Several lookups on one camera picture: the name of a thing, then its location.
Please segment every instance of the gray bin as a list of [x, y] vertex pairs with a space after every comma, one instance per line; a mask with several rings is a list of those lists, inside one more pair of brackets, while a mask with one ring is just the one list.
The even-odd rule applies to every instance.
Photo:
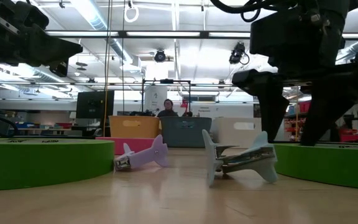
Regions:
[[168, 147], [205, 147], [202, 130], [211, 129], [211, 118], [163, 117], [162, 137]]

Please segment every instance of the purple toy airplane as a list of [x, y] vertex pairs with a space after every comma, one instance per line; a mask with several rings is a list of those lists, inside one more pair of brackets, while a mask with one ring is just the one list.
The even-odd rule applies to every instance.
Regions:
[[114, 160], [116, 170], [134, 169], [146, 163], [155, 161], [162, 167], [168, 166], [167, 160], [168, 147], [162, 142], [162, 136], [158, 135], [152, 144], [152, 147], [140, 152], [133, 152], [129, 146], [124, 143], [124, 155]]

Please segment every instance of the person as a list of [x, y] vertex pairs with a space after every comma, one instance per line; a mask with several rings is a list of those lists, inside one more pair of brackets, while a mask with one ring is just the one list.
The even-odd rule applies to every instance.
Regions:
[[172, 109], [173, 102], [170, 99], [166, 99], [164, 101], [164, 108], [165, 110], [158, 113], [157, 117], [165, 117], [165, 116], [178, 116], [178, 113], [174, 112]]

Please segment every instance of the yellow bin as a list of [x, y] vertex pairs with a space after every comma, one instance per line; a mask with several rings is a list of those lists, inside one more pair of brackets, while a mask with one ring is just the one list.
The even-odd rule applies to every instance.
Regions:
[[112, 138], [155, 138], [160, 118], [149, 116], [109, 116]]

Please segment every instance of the foam airplane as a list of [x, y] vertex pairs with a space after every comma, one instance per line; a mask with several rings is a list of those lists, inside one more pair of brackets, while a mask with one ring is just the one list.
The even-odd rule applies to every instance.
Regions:
[[135, 169], [154, 161], [162, 167], [167, 167], [167, 154], [167, 144], [164, 144], [162, 142], [162, 136], [158, 135], [154, 139], [152, 147], [137, 153], [133, 152], [129, 146], [124, 143], [124, 154], [115, 158], [114, 166], [116, 170]]
[[277, 181], [274, 168], [277, 162], [276, 152], [274, 145], [267, 141], [267, 132], [260, 133], [249, 149], [234, 156], [222, 156], [222, 153], [225, 149], [235, 146], [222, 146], [212, 142], [206, 130], [203, 130], [203, 138], [208, 158], [207, 181], [210, 187], [213, 185], [215, 172], [227, 174], [244, 169], [256, 171], [267, 182]]

